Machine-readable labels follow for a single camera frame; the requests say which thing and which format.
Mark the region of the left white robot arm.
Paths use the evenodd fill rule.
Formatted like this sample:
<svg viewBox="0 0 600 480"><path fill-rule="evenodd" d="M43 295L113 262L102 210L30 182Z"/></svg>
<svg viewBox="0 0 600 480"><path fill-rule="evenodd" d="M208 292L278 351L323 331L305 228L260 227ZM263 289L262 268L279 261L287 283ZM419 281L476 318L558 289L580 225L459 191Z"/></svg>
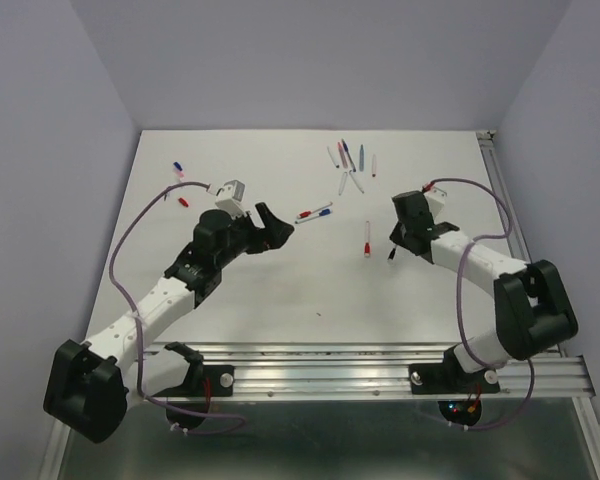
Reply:
<svg viewBox="0 0 600 480"><path fill-rule="evenodd" d="M232 378L233 367L207 367L199 351L180 342L151 356L145 350L211 295L233 260L288 241L293 225L263 203L256 210L261 226L247 213L202 213L191 242L142 300L129 299L128 312L86 340L65 341L54 354L44 411L94 443L108 439L143 401L167 410L172 429L183 433L195 434L216 418L211 399L232 394L222 380Z"/></svg>

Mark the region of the light blue transparent pen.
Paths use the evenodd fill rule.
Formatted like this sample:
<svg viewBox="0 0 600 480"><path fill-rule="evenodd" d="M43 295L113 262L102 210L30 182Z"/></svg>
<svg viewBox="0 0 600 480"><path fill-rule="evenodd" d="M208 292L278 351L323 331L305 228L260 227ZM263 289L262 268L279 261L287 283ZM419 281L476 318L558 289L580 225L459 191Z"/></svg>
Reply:
<svg viewBox="0 0 600 480"><path fill-rule="evenodd" d="M365 149L363 144L359 147L358 168L360 172L363 172L365 169Z"/></svg>

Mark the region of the black cap marker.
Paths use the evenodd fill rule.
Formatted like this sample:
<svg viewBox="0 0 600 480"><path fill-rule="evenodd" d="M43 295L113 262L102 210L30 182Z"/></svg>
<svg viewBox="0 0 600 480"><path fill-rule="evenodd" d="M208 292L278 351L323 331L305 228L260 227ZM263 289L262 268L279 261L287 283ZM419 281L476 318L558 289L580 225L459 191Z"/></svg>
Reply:
<svg viewBox="0 0 600 480"><path fill-rule="evenodd" d="M349 176L350 176L352 182L354 183L354 185L358 189L358 191L360 193L364 194L365 190L364 190L362 184L360 183L360 180L358 179L356 173L353 170L350 170L348 173L349 173Z"/></svg>
<svg viewBox="0 0 600 480"><path fill-rule="evenodd" d="M341 179L339 182L339 187L338 187L338 195L341 196L345 190L346 187L346 183L348 180L349 174L347 171L344 171L341 175Z"/></svg>

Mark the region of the blue ballpoint pen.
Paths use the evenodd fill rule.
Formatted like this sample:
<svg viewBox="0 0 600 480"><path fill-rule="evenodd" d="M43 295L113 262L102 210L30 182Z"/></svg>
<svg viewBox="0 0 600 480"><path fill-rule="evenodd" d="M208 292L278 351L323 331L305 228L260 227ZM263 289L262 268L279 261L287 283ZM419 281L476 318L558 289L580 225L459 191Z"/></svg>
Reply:
<svg viewBox="0 0 600 480"><path fill-rule="evenodd" d="M356 168L355 162L353 161L353 159L351 157L351 154L350 154L350 151L349 151L349 147L348 147L346 141L344 139L341 139L340 143L341 143L342 150L344 152L345 158L347 159L347 161L349 163L351 171L356 172L357 168Z"/></svg>

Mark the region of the pink transparent pen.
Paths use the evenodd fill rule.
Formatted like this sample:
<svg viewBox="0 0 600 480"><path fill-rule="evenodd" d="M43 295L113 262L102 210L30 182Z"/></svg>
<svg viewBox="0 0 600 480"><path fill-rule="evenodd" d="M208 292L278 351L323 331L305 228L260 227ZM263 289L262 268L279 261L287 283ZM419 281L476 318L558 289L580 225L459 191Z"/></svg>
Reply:
<svg viewBox="0 0 600 480"><path fill-rule="evenodd" d="M346 154L345 154L345 151L344 151L344 148L343 148L341 142L337 143L337 149L338 149L338 153L340 156L342 167L346 171L349 169L349 162L347 160L347 157L346 157Z"/></svg>

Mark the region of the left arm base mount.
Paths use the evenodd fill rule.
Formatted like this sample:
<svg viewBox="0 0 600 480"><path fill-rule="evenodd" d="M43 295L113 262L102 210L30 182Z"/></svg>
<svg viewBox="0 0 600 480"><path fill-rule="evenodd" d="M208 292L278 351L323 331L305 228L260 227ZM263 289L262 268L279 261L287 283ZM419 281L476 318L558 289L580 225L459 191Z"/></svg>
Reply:
<svg viewBox="0 0 600 480"><path fill-rule="evenodd" d="M238 414L211 411L213 398L233 395L235 368L207 366L197 350L171 342L144 360L143 392L165 410L170 428L184 435L218 435L242 428Z"/></svg>

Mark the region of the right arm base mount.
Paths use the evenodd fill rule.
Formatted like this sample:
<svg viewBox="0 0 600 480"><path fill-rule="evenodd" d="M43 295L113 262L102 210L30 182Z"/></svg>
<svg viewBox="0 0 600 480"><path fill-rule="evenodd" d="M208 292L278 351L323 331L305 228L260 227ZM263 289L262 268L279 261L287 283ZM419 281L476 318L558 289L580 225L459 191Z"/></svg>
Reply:
<svg viewBox="0 0 600 480"><path fill-rule="evenodd" d="M439 362L411 365L409 381L413 395L439 396L442 418L464 430L482 430L478 426L483 411L482 396L501 391L494 370L481 367L477 372L466 373L452 348L444 352Z"/></svg>

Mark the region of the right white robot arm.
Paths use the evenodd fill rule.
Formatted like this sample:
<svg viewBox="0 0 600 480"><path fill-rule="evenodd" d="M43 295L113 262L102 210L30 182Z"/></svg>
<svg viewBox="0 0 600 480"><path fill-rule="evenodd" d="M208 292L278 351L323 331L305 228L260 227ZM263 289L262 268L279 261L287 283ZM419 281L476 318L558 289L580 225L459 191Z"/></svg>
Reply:
<svg viewBox="0 0 600 480"><path fill-rule="evenodd" d="M456 274L456 315L460 343L444 353L443 384L462 390L476 373L528 360L576 336L579 325L557 267L546 260L526 263L498 253L459 227L436 223L433 199L422 191L392 198L397 223L390 240L430 264ZM462 319L462 284L468 280L494 301L494 327L467 337Z"/></svg>

